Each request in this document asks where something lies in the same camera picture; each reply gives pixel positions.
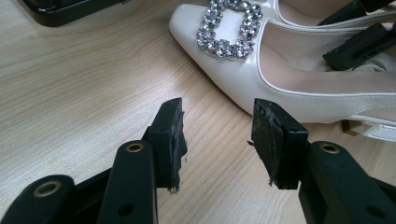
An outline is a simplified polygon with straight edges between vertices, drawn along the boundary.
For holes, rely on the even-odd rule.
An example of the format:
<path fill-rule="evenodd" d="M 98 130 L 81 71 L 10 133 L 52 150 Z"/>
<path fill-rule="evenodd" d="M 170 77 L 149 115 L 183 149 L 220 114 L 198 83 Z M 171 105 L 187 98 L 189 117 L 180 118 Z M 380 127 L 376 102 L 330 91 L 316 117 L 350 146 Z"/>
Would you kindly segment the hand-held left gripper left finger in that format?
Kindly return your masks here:
<path fill-rule="evenodd" d="M 158 188 L 179 190 L 181 161 L 188 152 L 183 119 L 182 99 L 166 101 L 143 135 L 143 139 L 152 146 Z"/>

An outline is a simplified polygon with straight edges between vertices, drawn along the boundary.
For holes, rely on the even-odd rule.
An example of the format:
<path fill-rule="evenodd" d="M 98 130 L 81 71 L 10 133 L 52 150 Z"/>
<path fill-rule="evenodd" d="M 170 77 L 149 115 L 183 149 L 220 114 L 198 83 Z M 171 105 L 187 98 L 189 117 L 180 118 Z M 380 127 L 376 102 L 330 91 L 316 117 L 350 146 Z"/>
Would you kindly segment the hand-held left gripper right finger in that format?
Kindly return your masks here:
<path fill-rule="evenodd" d="M 297 189 L 308 130 L 280 105 L 254 100 L 251 140 L 270 177 L 279 189 Z"/>

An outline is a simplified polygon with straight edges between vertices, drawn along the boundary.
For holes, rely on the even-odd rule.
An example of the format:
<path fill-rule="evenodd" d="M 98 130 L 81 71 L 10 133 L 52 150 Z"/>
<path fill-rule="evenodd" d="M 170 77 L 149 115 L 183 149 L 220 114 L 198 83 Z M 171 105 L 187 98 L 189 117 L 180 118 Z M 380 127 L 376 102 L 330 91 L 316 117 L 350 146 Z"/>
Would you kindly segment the white slingback shoe crystal buckle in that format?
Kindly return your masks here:
<path fill-rule="evenodd" d="M 352 0 L 210 0 L 183 4 L 169 30 L 248 113 L 256 98 L 302 123 L 342 120 L 352 134 L 396 142 L 396 47 L 335 71 L 322 58 L 353 35 L 396 23 L 396 0 L 366 16 L 318 26 Z"/>

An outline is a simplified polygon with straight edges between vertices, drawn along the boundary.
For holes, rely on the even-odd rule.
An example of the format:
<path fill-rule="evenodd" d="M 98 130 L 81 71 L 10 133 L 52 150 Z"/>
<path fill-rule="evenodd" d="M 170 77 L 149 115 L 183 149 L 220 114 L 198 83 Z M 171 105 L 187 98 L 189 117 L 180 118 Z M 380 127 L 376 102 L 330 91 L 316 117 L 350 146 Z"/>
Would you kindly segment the red and black shoe rack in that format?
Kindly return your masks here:
<path fill-rule="evenodd" d="M 60 27 L 131 0 L 16 0 L 38 24 Z"/>

